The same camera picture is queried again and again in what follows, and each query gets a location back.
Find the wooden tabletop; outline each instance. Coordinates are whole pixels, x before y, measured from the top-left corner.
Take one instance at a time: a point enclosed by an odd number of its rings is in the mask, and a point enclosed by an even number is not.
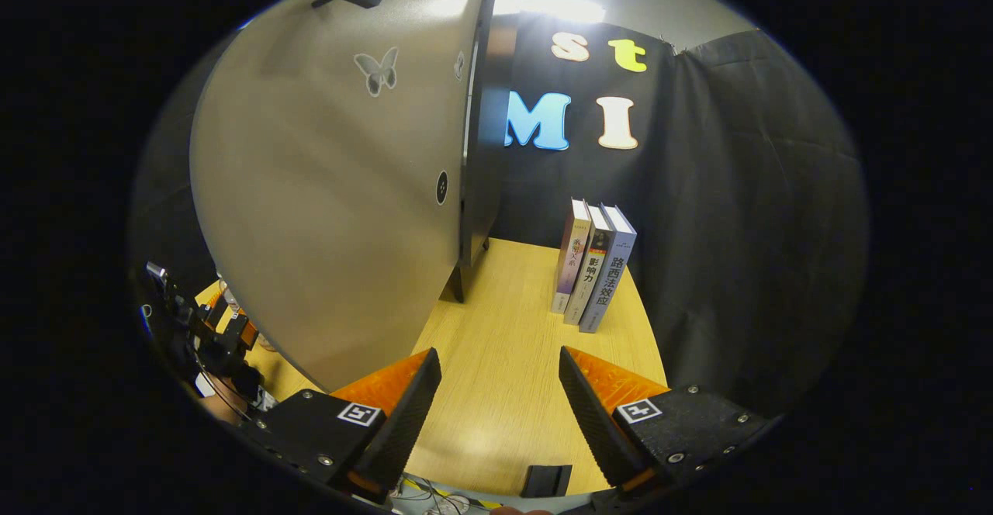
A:
[[[407,472],[456,489],[518,495],[529,465],[571,465],[568,494],[609,487],[558,380],[559,349],[572,346],[666,384],[641,296],[625,270],[595,334],[551,313],[558,250],[490,239],[468,278],[465,303],[446,289],[411,354],[435,347],[442,381]],[[203,290],[196,302],[217,292]],[[219,330],[223,330],[223,321]],[[276,399],[315,389],[276,352],[245,360]]]

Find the book cover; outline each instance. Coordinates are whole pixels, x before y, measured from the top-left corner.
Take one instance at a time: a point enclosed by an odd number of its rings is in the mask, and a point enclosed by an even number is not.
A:
[[[569,296],[576,285],[579,264],[583,263],[586,239],[590,235],[590,211],[586,201],[572,200],[572,210],[566,217],[562,233],[562,246],[559,248],[558,267],[555,270],[555,296],[552,297],[552,313],[564,313]]]
[[[568,325],[578,325],[589,302],[593,287],[597,283],[600,275],[600,268],[603,267],[607,257],[607,251],[611,249],[614,240],[614,231],[607,222],[600,207],[589,207],[590,220],[593,225],[590,229],[590,239],[586,243],[586,253],[583,254],[583,263],[580,264],[579,274],[576,278],[576,287],[572,289],[569,296],[569,303],[565,307],[565,317],[563,321]]]
[[[631,248],[635,246],[635,238],[638,233],[628,222],[628,218],[621,213],[618,207],[605,207],[600,204],[600,211],[607,217],[607,221],[614,229],[614,240],[611,242],[610,252],[607,253],[604,261],[603,274],[593,287],[590,301],[583,311],[583,316],[579,320],[579,330],[585,334],[595,334],[600,321],[604,319],[607,307],[614,299],[614,290],[617,289],[621,281],[621,275],[628,265],[628,258],[631,257]]]

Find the blue book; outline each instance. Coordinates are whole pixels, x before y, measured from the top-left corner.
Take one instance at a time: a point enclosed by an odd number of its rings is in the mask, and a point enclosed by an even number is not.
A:
[[[579,331],[583,334],[595,334],[597,332],[597,327],[607,312],[607,306],[614,298],[618,283],[621,282],[621,275],[624,274],[624,269],[628,265],[631,248],[635,246],[635,238],[638,236],[638,232],[635,232],[635,228],[628,222],[624,213],[621,213],[621,209],[605,207],[601,203],[600,211],[603,211],[604,217],[607,218],[611,229],[614,230],[614,242],[611,243],[611,249],[607,252],[606,261],[604,261],[600,277],[597,279],[597,285],[593,287],[590,301],[579,320]]]

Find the butterfly sticker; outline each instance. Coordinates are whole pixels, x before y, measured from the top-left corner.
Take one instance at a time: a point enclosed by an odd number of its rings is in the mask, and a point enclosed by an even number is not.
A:
[[[373,56],[365,54],[355,55],[355,65],[365,74],[365,87],[373,98],[379,97],[379,90],[386,85],[387,88],[396,86],[396,55],[400,51],[393,46],[386,50],[386,55],[382,56],[382,62],[376,61]]]

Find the letter m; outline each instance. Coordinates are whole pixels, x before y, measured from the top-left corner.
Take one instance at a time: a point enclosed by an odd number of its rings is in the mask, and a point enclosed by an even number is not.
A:
[[[507,107],[507,134],[503,146],[510,147],[514,140],[510,136],[510,128],[514,131],[517,142],[528,144],[538,126],[541,133],[535,137],[535,147],[549,150],[566,150],[569,141],[565,140],[565,106],[572,99],[568,95],[548,93],[538,99],[535,109],[528,111],[517,91],[510,91],[510,104]]]

